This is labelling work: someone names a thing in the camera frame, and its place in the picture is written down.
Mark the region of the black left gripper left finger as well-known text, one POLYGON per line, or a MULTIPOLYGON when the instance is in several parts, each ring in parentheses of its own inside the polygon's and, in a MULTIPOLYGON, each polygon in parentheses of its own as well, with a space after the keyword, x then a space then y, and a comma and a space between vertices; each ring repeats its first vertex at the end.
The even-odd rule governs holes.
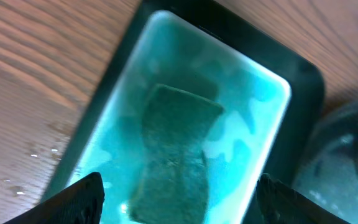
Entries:
POLYGON ((4 224, 99 224, 104 196, 101 174, 92 172, 4 224))

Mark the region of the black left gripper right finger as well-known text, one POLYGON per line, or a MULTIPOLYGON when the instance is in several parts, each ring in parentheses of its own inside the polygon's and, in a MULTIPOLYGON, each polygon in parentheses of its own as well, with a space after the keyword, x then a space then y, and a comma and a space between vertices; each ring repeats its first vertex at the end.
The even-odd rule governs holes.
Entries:
POLYGON ((265 224, 349 224, 268 173, 260 176, 255 192, 265 224))

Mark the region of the green scouring sponge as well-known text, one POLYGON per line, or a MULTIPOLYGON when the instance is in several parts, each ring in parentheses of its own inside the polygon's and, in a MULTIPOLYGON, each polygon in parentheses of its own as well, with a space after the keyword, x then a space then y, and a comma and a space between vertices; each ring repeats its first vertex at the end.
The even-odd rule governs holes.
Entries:
POLYGON ((145 167, 129 200, 138 223, 199 224, 209 200, 202 145, 224 108, 199 95, 158 84, 142 115, 145 167))

